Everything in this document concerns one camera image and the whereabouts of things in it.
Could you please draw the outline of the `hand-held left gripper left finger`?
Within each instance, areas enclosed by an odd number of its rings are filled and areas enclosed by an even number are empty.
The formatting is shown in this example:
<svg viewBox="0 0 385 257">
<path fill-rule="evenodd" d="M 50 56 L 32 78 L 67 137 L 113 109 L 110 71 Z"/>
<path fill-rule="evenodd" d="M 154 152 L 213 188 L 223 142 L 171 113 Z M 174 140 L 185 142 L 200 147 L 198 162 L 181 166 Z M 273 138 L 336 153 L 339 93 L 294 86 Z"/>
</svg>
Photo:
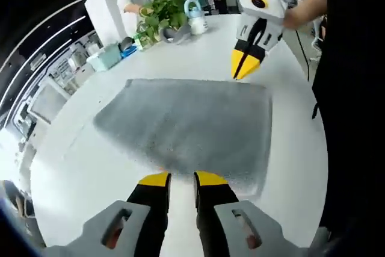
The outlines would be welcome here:
<svg viewBox="0 0 385 257">
<path fill-rule="evenodd" d="M 168 226 L 170 180 L 169 172 L 146 176 L 127 200 L 86 221 L 77 239 L 48 247 L 43 256 L 159 256 Z"/>
</svg>

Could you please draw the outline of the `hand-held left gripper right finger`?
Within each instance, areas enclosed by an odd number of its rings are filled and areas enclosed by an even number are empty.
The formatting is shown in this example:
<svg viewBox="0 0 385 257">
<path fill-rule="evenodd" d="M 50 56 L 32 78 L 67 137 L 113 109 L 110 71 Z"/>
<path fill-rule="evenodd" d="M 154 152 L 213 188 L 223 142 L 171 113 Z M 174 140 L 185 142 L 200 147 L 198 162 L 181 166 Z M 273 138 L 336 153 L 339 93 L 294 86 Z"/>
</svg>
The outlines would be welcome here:
<svg viewBox="0 0 385 257">
<path fill-rule="evenodd" d="M 197 229 L 205 256 L 304 256 L 281 225 L 253 203 L 238 200 L 214 173 L 194 172 Z"/>
</svg>

